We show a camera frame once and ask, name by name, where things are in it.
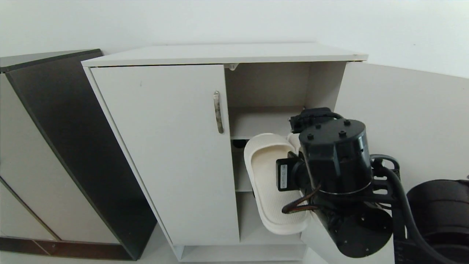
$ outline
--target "metal door handle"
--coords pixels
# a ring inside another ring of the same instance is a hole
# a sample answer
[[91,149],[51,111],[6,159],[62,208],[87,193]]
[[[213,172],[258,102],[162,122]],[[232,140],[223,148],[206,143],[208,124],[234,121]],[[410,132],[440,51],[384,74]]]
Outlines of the metal door handle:
[[213,94],[213,104],[215,105],[215,118],[217,120],[218,132],[223,134],[223,123],[221,122],[221,109],[220,109],[220,92],[216,91]]

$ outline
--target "black cylinder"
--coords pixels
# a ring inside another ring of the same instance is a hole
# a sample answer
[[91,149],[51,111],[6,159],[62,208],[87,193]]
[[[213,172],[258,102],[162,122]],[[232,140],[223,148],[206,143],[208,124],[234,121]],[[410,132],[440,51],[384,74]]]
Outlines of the black cylinder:
[[372,179],[365,124],[335,119],[311,126],[300,134],[313,188],[321,192],[352,194],[366,188]]
[[407,198],[425,240],[453,261],[469,261],[469,181],[427,181]]

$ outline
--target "cabinet side panel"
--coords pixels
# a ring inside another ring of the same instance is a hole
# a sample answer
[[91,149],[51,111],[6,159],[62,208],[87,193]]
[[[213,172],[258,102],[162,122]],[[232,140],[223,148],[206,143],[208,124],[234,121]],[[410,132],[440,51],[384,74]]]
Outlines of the cabinet side panel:
[[306,108],[334,110],[347,62],[311,62]]

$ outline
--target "cabinet top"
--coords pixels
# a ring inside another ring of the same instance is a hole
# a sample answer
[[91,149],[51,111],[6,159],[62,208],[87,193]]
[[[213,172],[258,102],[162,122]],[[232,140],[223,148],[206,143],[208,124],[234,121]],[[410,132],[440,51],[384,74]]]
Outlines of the cabinet top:
[[84,67],[253,62],[364,61],[367,54],[319,43],[151,46],[83,61]]

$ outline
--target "open cabinet door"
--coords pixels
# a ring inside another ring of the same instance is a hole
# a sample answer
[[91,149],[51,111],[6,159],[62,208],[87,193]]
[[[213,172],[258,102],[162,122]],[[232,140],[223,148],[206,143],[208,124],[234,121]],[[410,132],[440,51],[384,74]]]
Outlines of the open cabinet door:
[[[349,62],[334,112],[365,123],[370,153],[399,160],[406,191],[469,174],[469,79]],[[392,238],[374,255],[348,258],[315,216],[301,238],[329,264],[394,264]]]

